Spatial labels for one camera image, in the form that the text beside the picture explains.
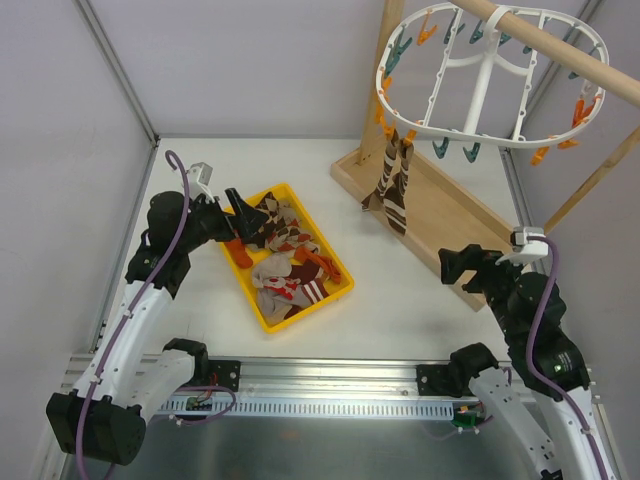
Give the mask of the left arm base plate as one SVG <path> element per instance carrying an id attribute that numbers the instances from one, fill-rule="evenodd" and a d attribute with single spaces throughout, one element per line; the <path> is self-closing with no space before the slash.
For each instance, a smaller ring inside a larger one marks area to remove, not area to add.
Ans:
<path id="1" fill-rule="evenodd" d="M 242 363 L 238 360 L 209 359 L 202 384 L 225 387 L 237 392 L 241 379 Z"/>

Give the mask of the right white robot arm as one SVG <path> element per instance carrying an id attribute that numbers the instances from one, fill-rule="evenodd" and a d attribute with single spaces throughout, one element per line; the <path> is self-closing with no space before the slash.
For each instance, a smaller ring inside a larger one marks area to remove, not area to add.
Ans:
<path id="1" fill-rule="evenodd" d="M 440 279 L 456 283 L 471 272 L 467 293 L 480 294 L 507 345 L 511 367 L 531 391 L 540 426 L 482 343 L 450 355 L 432 389 L 451 397 L 473 394 L 506 433 L 535 479 L 613 479 L 594 418 L 591 378 L 578 346 L 561 327 L 567 306 L 557 285 L 557 246 L 535 234 L 509 254 L 470 244 L 438 252 Z"/>

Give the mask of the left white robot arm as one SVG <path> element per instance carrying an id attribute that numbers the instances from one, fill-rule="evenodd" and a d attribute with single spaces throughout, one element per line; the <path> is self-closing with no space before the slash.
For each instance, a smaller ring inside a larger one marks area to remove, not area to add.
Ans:
<path id="1" fill-rule="evenodd" d="M 117 321 L 71 391 L 48 401 L 46 415 L 56 440 L 63 452 L 74 455 L 82 478 L 88 476 L 88 459 L 111 468 L 130 464 L 149 421 L 175 392 L 218 390 L 207 347 L 198 341 L 174 338 L 149 370 L 137 371 L 146 337 L 189 273 L 190 254 L 210 241 L 249 239 L 269 219 L 235 189 L 225 193 L 230 212 L 203 193 L 165 191 L 152 197 L 147 227 L 127 267 Z"/>

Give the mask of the brown argyle sock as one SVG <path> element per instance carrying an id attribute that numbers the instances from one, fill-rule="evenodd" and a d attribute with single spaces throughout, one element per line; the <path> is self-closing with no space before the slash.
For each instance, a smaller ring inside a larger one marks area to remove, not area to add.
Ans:
<path id="1" fill-rule="evenodd" d="M 263 196 L 256 209 L 265 213 L 268 219 L 258 233 L 245 242 L 250 250 L 295 251 L 310 239 L 301 228 L 295 210 L 288 203 L 279 201 L 272 191 Z"/>

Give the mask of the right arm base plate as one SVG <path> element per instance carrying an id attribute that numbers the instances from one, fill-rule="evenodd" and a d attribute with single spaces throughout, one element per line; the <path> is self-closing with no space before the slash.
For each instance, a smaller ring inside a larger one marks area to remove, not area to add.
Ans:
<path id="1" fill-rule="evenodd" d="M 418 364 L 415 371 L 419 396 L 454 397 L 457 393 L 447 364 Z"/>

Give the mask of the brown white striped sock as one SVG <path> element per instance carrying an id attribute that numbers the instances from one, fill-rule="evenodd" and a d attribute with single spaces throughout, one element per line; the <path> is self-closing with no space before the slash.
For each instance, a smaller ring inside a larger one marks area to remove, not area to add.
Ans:
<path id="1" fill-rule="evenodd" d="M 396 161 L 399 135 L 396 129 L 386 136 L 387 143 L 383 155 L 383 170 L 374 190 L 361 202 L 363 211 L 380 210 L 383 205 L 384 194 L 388 188 L 391 173 Z"/>

